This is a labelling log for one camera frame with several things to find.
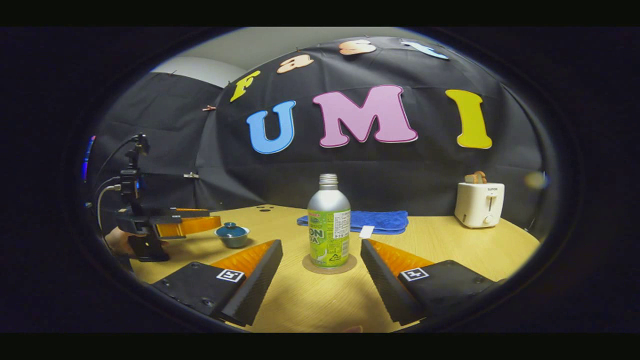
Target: ceiling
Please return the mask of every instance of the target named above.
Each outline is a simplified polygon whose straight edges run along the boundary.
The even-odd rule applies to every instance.
[[[214,38],[179,56],[208,58],[251,70],[296,48],[365,35],[434,41],[424,35],[392,27],[252,27]]]

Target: black cable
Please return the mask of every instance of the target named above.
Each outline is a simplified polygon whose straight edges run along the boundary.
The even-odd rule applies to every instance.
[[[111,158],[118,152],[120,151],[120,149],[122,149],[122,147],[124,147],[125,145],[127,145],[129,142],[133,141],[135,139],[137,135],[134,135],[128,139],[126,139],[123,143],[121,143],[110,155],[109,157],[107,157],[107,160],[104,160],[104,162],[102,163],[102,166],[100,167],[100,170],[98,170],[98,172],[95,175],[95,180],[93,182],[93,187],[92,189],[95,188],[95,183],[100,179],[100,173],[102,173],[102,171],[104,170],[104,167],[107,165],[107,163],[109,163],[109,160],[111,160]]]

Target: white card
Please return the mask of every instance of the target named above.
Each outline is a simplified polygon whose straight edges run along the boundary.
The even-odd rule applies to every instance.
[[[363,239],[370,238],[371,234],[373,234],[373,229],[374,229],[374,226],[371,226],[371,225],[363,226],[362,230],[360,230],[360,237]]]

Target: bowl lid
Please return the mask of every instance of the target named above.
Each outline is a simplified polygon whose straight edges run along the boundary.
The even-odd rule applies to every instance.
[[[216,235],[227,236],[229,238],[235,238],[237,236],[245,235],[247,232],[242,227],[236,225],[235,222],[225,222],[223,227],[216,230]]]

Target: black fabric backdrop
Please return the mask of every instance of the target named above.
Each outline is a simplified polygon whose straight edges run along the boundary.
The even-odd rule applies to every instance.
[[[464,175],[482,170],[489,181],[506,186],[503,217],[520,227],[529,226],[540,191],[526,186],[524,178],[544,170],[541,149],[527,115],[504,85],[478,65],[435,44],[421,42],[449,60],[425,55],[398,38],[366,38],[377,47],[372,53],[339,53],[340,43],[356,39],[285,54],[248,71],[243,77],[256,70],[260,74],[233,102],[235,82],[227,86],[210,119],[213,124],[207,124],[203,133],[196,164],[200,171],[211,172],[201,177],[213,183],[213,174],[225,176],[241,187],[234,202],[227,204],[230,207],[240,206],[240,199],[245,203],[255,199],[305,208],[317,190],[318,175],[335,172],[353,210],[444,216],[453,214],[457,183]],[[314,62],[276,73],[283,61],[301,54],[308,54]],[[343,126],[342,132],[351,138],[347,145],[321,147],[324,123],[313,97],[340,91],[361,106],[370,88],[378,85],[403,88],[402,103],[419,138],[409,143],[380,143],[369,136],[360,143]],[[490,149],[458,145],[460,115],[455,102],[445,95],[447,89],[482,97],[486,130],[493,140]],[[288,100],[296,101],[291,144],[274,154],[253,150],[247,117],[266,110],[265,134],[274,139],[280,130],[272,108]],[[376,122],[371,134],[377,130]]]
[[[100,123],[90,154],[89,182],[100,184],[117,176],[127,166],[125,153],[133,144],[119,150],[100,178],[95,178],[100,166],[123,141],[142,132],[148,137],[150,149],[139,158],[144,173],[141,204],[194,208],[196,179],[184,174],[197,173],[195,158],[202,129],[211,114],[202,109],[213,104],[221,90],[180,75],[153,72],[144,76],[114,103]],[[116,226],[114,214],[123,206],[116,192],[104,194],[100,217],[105,232]]]
[[[524,179],[544,171],[540,125],[532,124],[531,109],[524,111],[508,85],[463,56],[438,44],[410,39],[371,37],[372,53],[342,55],[341,39],[269,61],[246,92],[234,102],[235,83],[221,89],[184,76],[151,73],[118,100],[97,131],[89,172],[95,174],[115,147],[138,131],[150,143],[141,157],[146,176],[143,204],[209,209],[232,209],[263,203],[306,208],[317,190],[318,175],[335,172],[340,190],[353,210],[407,210],[415,216],[452,215],[457,183],[466,174],[482,170],[490,182],[504,183],[502,217],[528,228],[536,217],[542,191]],[[448,60],[428,56],[400,41],[430,46]],[[301,54],[314,62],[277,74],[280,64]],[[324,148],[324,122],[317,95],[340,91],[358,106],[369,90],[379,85],[403,88],[401,101],[412,129],[419,137],[408,143],[381,143],[374,139],[377,121],[367,141],[350,137],[347,145]],[[483,102],[490,149],[458,145],[461,133],[456,103],[448,89],[466,90]],[[267,138],[280,134],[273,106],[296,101],[292,109],[295,137],[284,150],[261,154],[251,145],[247,117],[266,110]],[[207,105],[216,111],[202,111]],[[126,166],[122,151],[110,161],[103,181]],[[194,172],[200,179],[183,174]],[[105,214],[122,206],[115,193],[104,199]],[[103,220],[108,231],[113,225]]]

